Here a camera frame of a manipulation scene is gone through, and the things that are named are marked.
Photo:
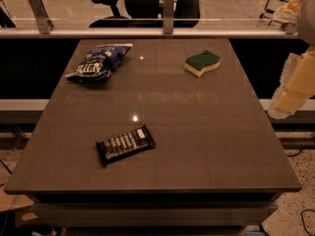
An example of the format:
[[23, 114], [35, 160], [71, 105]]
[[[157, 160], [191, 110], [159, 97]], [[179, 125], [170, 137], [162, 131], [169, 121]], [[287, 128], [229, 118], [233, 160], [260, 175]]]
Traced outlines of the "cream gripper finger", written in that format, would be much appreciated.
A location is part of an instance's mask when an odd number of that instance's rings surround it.
[[274, 119], [284, 119], [299, 110], [315, 95], [315, 52], [290, 53], [283, 65], [280, 86], [268, 108]]
[[289, 0], [273, 14], [273, 19], [282, 23], [296, 23], [303, 0]]

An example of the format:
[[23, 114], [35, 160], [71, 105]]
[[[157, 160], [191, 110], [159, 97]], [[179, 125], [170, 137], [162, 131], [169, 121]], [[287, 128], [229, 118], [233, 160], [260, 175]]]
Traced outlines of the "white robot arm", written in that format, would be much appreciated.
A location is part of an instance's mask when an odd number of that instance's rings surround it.
[[298, 36], [309, 44], [304, 53], [288, 55], [280, 86], [271, 99], [269, 116], [284, 119], [315, 95], [315, 0], [290, 0], [275, 11], [273, 18], [295, 23]]

